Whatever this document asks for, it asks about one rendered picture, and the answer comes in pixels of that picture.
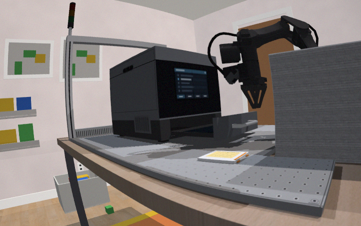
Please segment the dark grey gel imager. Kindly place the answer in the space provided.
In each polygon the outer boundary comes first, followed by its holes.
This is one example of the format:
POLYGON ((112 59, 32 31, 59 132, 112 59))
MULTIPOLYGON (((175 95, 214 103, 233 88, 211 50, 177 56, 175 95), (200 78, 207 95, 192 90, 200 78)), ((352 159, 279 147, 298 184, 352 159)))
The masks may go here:
POLYGON ((153 46, 110 68, 109 80, 120 137, 221 141, 258 128, 257 111, 222 116, 218 69, 207 54, 153 46))

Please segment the amber stack light segment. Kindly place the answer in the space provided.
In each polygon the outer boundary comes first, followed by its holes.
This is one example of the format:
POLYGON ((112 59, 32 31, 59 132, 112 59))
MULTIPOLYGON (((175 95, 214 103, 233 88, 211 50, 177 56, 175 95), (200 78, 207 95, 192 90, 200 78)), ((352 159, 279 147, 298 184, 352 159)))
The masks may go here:
POLYGON ((74 10, 70 10, 68 16, 74 16, 74 17, 75 17, 75 11, 74 11, 74 10))

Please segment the green stack light segment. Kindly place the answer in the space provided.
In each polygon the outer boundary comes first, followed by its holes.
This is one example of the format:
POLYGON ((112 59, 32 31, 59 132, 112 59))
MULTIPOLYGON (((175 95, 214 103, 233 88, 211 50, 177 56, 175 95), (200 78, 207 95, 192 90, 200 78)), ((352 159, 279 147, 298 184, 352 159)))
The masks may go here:
POLYGON ((68 17, 68 23, 70 23, 70 22, 74 23, 74 16, 69 16, 68 17))

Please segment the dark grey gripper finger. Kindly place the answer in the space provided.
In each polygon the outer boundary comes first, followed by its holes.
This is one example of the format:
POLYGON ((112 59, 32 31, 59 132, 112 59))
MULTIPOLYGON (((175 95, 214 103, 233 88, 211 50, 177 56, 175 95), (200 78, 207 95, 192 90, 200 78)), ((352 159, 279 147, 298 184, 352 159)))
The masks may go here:
MULTIPOLYGON (((260 95, 259 103, 257 103, 256 108, 261 108, 266 89, 267 89, 267 85, 261 85, 261 87, 260 87, 261 95, 260 95)), ((250 90, 250 94, 253 98, 253 101, 255 101, 255 90, 250 90)))
POLYGON ((242 92, 244 93, 244 95, 246 96, 247 100, 249 101, 252 109, 256 109, 257 104, 258 104, 261 85, 260 84, 248 85, 248 86, 241 86, 240 88, 241 88, 242 92), (250 97, 250 95, 248 93, 248 91, 251 91, 251 90, 255 90, 254 104, 253 104, 252 99, 251 99, 251 97, 250 97))

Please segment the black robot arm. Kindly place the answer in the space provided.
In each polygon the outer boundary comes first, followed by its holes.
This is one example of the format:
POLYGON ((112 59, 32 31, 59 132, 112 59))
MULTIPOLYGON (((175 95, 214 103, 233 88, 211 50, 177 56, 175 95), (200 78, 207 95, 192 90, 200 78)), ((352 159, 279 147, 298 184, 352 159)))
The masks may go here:
POLYGON ((249 77, 246 61, 250 64, 252 61, 258 62, 257 48, 277 39, 285 38, 300 49, 318 47, 311 33, 308 23, 286 15, 282 15, 280 21, 270 26, 241 29, 236 34, 237 41, 219 45, 222 64, 239 63, 241 58, 244 62, 222 68, 224 78, 233 85, 238 78, 249 77), (286 22, 293 26, 293 31, 286 22))

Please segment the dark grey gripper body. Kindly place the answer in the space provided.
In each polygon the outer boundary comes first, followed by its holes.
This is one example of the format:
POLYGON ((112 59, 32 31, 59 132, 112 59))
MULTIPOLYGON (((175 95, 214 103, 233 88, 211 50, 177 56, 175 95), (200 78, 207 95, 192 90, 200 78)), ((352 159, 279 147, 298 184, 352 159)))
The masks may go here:
POLYGON ((248 77, 238 78, 239 83, 243 83, 240 85, 241 87, 244 86, 251 86, 251 85, 267 85, 266 77, 261 77, 260 65, 259 62, 256 60, 252 60, 251 63, 246 61, 247 69, 248 69, 248 77))

